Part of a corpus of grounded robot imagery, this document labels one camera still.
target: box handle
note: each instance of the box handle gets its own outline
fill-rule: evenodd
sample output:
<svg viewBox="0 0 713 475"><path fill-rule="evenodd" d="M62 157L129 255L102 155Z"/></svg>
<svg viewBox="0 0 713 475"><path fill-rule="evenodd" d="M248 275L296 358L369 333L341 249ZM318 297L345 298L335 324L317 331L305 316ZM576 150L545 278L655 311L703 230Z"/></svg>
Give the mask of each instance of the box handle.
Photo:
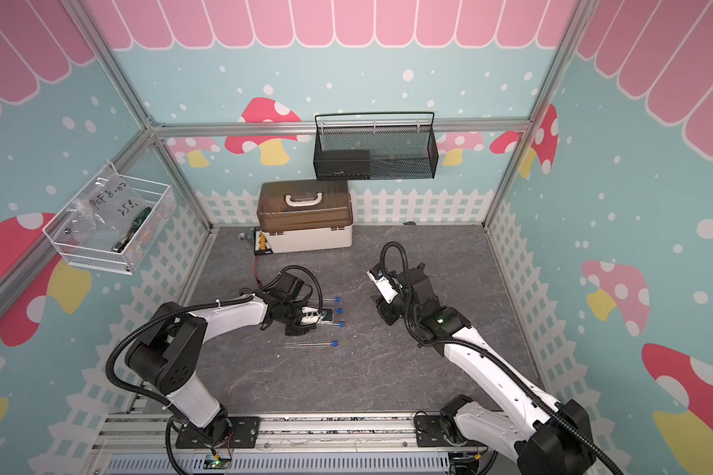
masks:
<svg viewBox="0 0 713 475"><path fill-rule="evenodd" d="M317 197L309 201L293 201L292 199L290 199L290 195L285 195L285 203L287 203L288 206L293 207L314 206L315 204L318 204L321 201L322 192L317 192Z"/></svg>

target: wall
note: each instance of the wall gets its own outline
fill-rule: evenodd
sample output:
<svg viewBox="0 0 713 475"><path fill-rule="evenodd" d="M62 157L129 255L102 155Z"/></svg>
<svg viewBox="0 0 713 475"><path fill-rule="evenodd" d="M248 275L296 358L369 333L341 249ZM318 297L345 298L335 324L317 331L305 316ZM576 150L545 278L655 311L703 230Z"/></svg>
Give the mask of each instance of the wall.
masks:
<svg viewBox="0 0 713 475"><path fill-rule="evenodd" d="M490 228L547 386L628 473L713 475L713 2L604 0L553 105Z"/></svg>

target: mounting plate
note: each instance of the mounting plate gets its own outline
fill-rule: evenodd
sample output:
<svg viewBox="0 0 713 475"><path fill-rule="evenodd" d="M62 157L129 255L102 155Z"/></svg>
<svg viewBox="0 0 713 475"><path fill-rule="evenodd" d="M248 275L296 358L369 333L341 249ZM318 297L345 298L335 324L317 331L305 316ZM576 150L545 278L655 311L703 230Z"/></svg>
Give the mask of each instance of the mounting plate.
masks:
<svg viewBox="0 0 713 475"><path fill-rule="evenodd" d="M260 417L230 417L230 422L233 423L233 437L229 440L230 448L254 448L256 446L256 438L259 435ZM177 441L174 443L176 448L206 448L206 445L197 441L192 434L186 431L180 431L177 435Z"/></svg>

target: robotic arm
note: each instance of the robotic arm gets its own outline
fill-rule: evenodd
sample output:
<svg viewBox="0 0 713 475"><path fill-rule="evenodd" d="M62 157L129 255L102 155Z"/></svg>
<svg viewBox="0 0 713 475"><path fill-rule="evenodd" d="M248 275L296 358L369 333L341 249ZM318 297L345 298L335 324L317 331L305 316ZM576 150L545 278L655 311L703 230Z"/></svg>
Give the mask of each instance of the robotic arm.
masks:
<svg viewBox="0 0 713 475"><path fill-rule="evenodd" d="M401 254L400 274L385 268L390 247ZM457 396L440 411L444 439L451 445L481 442L515 461L523 475L580 475L596 458L613 474L622 473L591 441L584 408L573 400L561 404L510 366L462 314L441 305L424 269L422 263L408 267L398 242L386 244L380 262L367 272L381 293L378 313L388 325L403 318L418 346L434 347L502 409L493 412L467 396Z"/></svg>

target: black cable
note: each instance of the black cable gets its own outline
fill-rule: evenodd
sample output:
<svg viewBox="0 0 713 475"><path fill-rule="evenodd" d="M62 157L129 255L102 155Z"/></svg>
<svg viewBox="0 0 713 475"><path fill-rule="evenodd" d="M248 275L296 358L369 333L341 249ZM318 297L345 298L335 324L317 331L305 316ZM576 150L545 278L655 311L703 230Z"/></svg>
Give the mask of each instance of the black cable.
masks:
<svg viewBox="0 0 713 475"><path fill-rule="evenodd" d="M383 271L383 274L388 276L388 271L385 269L385 253L388 252L388 250L391 247L395 247L398 249L399 254L401 254L401 267L404 270L404 286L408 288L408 294L411 295L411 289L409 288L409 282L408 282L408 262L407 262L407 252L404 251L404 246L402 246L400 243L391 241L387 242L384 246L383 249L380 252L380 267L381 270ZM436 340L430 340L430 341L425 341L420 339L417 335L414 334L414 332L411 330L411 326L408 323L408 305L407 302L404 303L404 325L407 327L407 331L409 331L409 334L418 342L419 345L424 346L424 347L432 347L434 345L439 345L439 344L445 344L445 345L459 345L461 347L468 348L470 350L477 351L480 354L481 358L488 358L489 361L494 363L494 365L501 369L505 375L507 375L508 378L513 380L514 384L520 388L523 393L525 393L526 396L528 396L531 401L536 404L538 407L540 407L549 417L554 419L558 424L561 425L561 427L570 433L573 438L581 442L583 445L586 446L586 448L589 449L591 453L597 456L598 459L602 461L603 464L610 470L610 472L613 475L623 475L623 472L618 468L618 465L615 464L612 459L604 452L602 449L597 447L594 442L589 440L589 438L586 437L581 431L579 431L573 424L565 420L559 413L557 413L555 410L553 410L549 404L545 403L542 401L542 399L534 393L531 388L526 385L523 380L515 374L515 372L510 369L509 366L507 366L504 361L501 359L497 358L496 356L492 355L491 353L488 352L488 350L485 350L485 348L481 348L473 343L470 343L469 341L465 340L458 340L457 338L438 338Z"/></svg>
<svg viewBox="0 0 713 475"><path fill-rule="evenodd" d="M182 467L179 466L179 464L177 463L177 460L174 458L174 454L172 453L172 429L177 430L177 428L174 427L174 421L175 421L174 416L171 416L170 419L168 421L166 421L166 435L164 436L164 442L165 442L164 446L166 447L166 458L169 459L169 463L171 464L172 468L179 475L189 475L189 473L182 470Z"/></svg>
<svg viewBox="0 0 713 475"><path fill-rule="evenodd" d="M219 302L219 306L222 307L228 307L232 305L238 305L240 303L246 303L250 302L254 298L253 295L249 295L246 297L243 297L241 299L234 299L234 300L226 300L224 302ZM116 347L114 347L113 351L109 355L109 358L105 361L105 377L108 378L108 380L116 386L117 388L124 389L125 391L130 391L135 394L140 394L145 397L150 397L154 401L161 403L165 407L170 407L172 405L171 401L169 399L166 399L166 397L162 396L161 394L155 393L153 391L149 391L146 388L141 388L140 386L135 386L131 385L126 381L123 381L119 378L119 376L116 375L115 372L115 365L116 365L116 359L120 354L122 354L122 351L124 351L124 348L129 346L130 343L135 341L137 337L139 337L142 333L145 331L148 331L152 327L160 324L164 320L168 320L169 318L174 318L180 315L184 315L186 313L194 312L196 310L204 310L204 309L212 309L217 306L216 302L211 302L211 303L201 303L198 305L193 305L193 306L188 306L184 307L182 309L176 309L172 310L171 312L167 312L164 315L161 315L156 318L151 318L149 321L147 321L144 325L141 327L133 330L132 333L124 337L122 341L119 342ZM185 418L185 415L182 414L179 410L176 410L174 407L170 407L171 411L175 413L176 416L178 416L181 420L187 421L187 418Z"/></svg>

